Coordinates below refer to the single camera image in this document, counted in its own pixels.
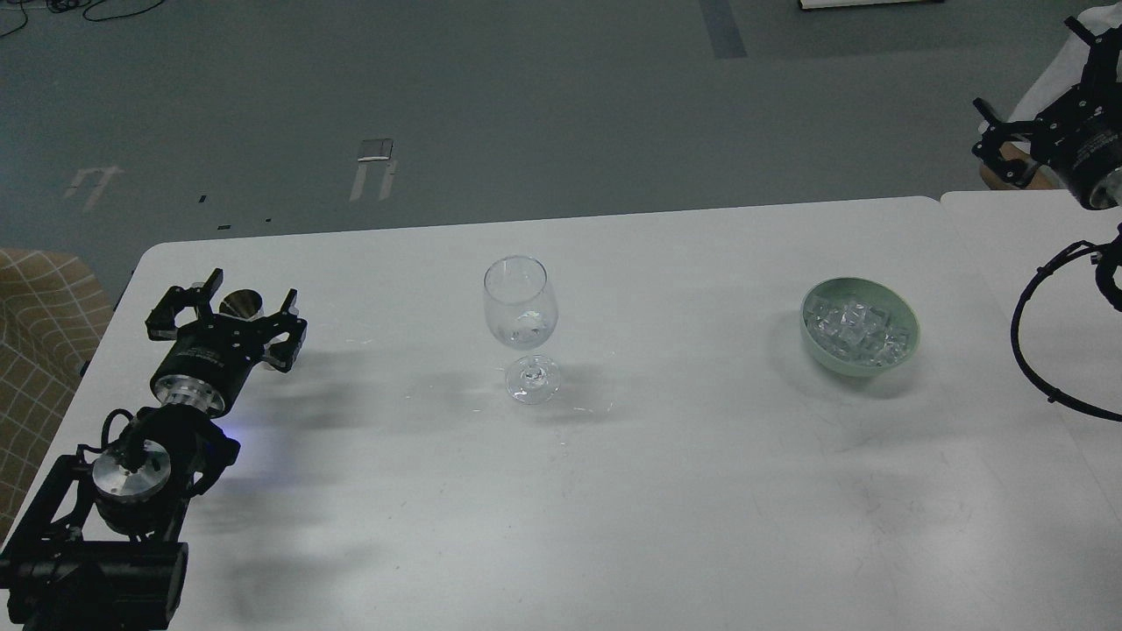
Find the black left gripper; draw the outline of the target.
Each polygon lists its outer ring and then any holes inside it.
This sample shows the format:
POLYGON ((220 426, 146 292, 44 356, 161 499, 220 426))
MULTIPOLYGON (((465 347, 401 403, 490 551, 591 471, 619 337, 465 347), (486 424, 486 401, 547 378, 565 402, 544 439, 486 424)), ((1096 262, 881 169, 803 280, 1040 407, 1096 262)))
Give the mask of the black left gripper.
POLYGON ((289 289, 272 316, 243 321, 214 316, 212 300, 224 280, 214 268, 192 287, 173 285, 145 319, 151 341, 173 341, 153 373, 151 392, 163 405, 188 405, 209 418, 232 411, 252 367, 264 364, 288 374, 306 338, 306 320, 298 316, 298 291, 289 289), (180 312, 194 311, 195 321, 180 326, 180 312))

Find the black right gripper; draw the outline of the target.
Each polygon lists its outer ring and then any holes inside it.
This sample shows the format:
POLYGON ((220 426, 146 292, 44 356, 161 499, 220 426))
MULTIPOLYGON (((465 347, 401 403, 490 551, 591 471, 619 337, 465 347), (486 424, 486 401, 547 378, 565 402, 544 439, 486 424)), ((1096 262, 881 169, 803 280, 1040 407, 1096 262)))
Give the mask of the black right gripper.
POLYGON ((1115 25, 1105 33, 1091 33, 1074 16, 1063 22, 1089 47, 1079 82, 1031 120, 1004 120, 985 99, 975 97, 971 104, 982 117, 984 131, 971 150, 991 180, 1005 188, 1031 188, 1042 163, 1061 179, 1083 208, 1107 210, 1119 205, 1121 188, 1121 28, 1115 25), (1006 146, 1015 141, 1031 144, 1033 139, 1034 158, 1022 149, 1006 155, 1006 146))

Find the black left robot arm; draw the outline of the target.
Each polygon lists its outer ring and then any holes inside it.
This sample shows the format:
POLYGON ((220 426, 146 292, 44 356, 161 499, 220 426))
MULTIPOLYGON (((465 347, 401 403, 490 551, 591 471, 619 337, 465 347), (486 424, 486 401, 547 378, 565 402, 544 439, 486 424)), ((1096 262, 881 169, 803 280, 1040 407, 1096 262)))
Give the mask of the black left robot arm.
POLYGON ((297 290, 265 313, 256 292, 214 305, 224 272, 168 289, 145 320, 169 353, 155 405, 113 410, 96 443, 59 455, 3 547, 7 614, 24 630, 166 630, 188 570, 193 499, 238 460, 219 420, 252 368, 289 372, 306 336, 297 290))

